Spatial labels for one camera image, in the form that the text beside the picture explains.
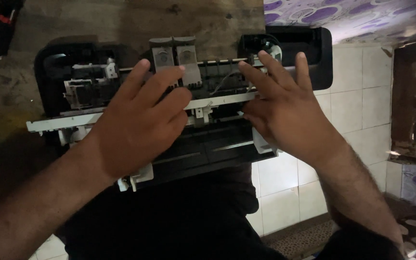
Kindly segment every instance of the purple patterned fabric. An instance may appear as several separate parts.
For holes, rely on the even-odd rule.
[[[333,42],[416,38],[416,0],[264,0],[269,26],[326,27]]]

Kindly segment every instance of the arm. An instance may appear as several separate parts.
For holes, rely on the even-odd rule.
[[[142,86],[149,67],[136,65],[84,140],[0,201],[0,259],[28,259],[72,214],[181,134],[190,91],[178,88],[156,103],[183,70],[169,68]]]
[[[259,58],[271,77],[240,64],[240,71],[264,97],[245,105],[245,118],[269,143],[315,168],[331,212],[400,247],[399,227],[369,171],[320,109],[304,53],[296,57],[296,82],[267,53],[260,52]]]

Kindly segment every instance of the person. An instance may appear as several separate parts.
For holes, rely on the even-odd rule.
[[[369,171],[323,114],[304,53],[296,81],[266,52],[270,76],[239,63],[262,98],[244,117],[270,143],[318,173],[338,224],[318,259],[401,259],[402,236]],[[57,230],[70,259],[284,259],[246,220],[258,209],[251,166],[200,174],[139,190],[110,187],[168,149],[188,120],[184,74],[156,73],[150,62],[129,74],[91,132],[47,169],[0,201],[0,259],[27,259]]]

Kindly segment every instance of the disassembled printer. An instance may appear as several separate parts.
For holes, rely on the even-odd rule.
[[[240,112],[259,93],[240,74],[238,62],[267,73],[256,56],[258,51],[269,52],[292,74],[294,56],[303,51],[314,90],[330,87],[333,80],[332,37],[324,28],[275,26],[266,27],[266,34],[243,35],[236,59],[199,62],[195,37],[151,39],[149,45],[153,73],[175,65],[185,67],[182,79],[168,86],[165,94],[186,87],[193,98],[185,108],[188,122],[181,136],[151,164],[120,179],[122,191],[277,156],[277,149]],[[93,43],[41,50],[35,59],[35,75],[50,119],[27,122],[28,131],[45,135],[59,148],[59,155],[82,140],[132,70],[120,68],[119,59],[113,47]]]

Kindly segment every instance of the hand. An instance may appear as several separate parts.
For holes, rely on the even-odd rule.
[[[107,106],[90,133],[77,146],[93,168],[112,181],[129,175],[170,148],[187,124],[183,110],[192,99],[185,87],[163,92],[182,78],[183,67],[156,73],[142,86],[150,62],[141,60]]]
[[[244,118],[270,144],[318,169],[347,143],[327,120],[312,92],[306,56],[302,52],[296,56],[296,82],[272,56],[264,51],[258,56],[271,76],[239,63],[240,72],[264,97],[244,106]]]

